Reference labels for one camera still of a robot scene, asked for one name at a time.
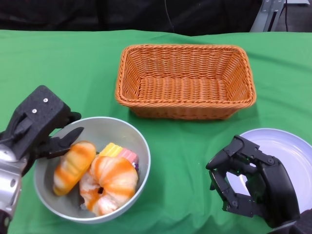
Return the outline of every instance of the robotic arm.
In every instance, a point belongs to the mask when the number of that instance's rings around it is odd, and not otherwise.
[[[62,139],[49,135],[80,118],[45,86],[39,86],[16,108],[0,134],[0,234],[7,233],[20,196],[21,178],[35,160],[64,155],[83,128]]]

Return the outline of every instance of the glazed donut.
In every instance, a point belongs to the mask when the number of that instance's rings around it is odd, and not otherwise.
[[[137,180],[135,168],[125,158],[98,156],[80,180],[80,195],[88,210],[96,216],[106,215],[134,196]]]
[[[95,145],[88,141],[72,145],[54,171],[54,193],[58,196],[69,193],[86,173],[96,154]]]

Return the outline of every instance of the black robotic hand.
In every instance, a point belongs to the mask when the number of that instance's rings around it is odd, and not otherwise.
[[[21,177],[36,159],[64,155],[83,128],[74,129],[62,139],[49,135],[80,118],[45,86],[39,86],[16,108],[0,134],[0,234],[7,233],[14,216]]]
[[[285,167],[276,157],[262,153],[259,145],[236,135],[206,169],[210,170],[211,190],[216,189],[222,198],[224,211],[258,215],[272,228],[300,218],[297,196]],[[225,180],[227,172],[247,177],[250,196],[234,192]]]

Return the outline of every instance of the screw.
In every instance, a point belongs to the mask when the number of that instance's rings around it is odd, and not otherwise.
[[[235,206],[235,207],[237,207],[237,206],[238,206],[237,201],[232,201],[232,205]]]
[[[11,184],[10,184],[10,186],[13,188],[13,187],[14,187],[14,185],[15,185],[15,183],[16,183],[16,180],[15,180],[15,179],[12,179],[12,180],[11,180]]]

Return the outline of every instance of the orange wicker basket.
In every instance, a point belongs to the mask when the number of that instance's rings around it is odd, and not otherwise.
[[[129,46],[115,95],[140,117],[179,119],[226,119],[256,100],[248,57],[231,45]]]

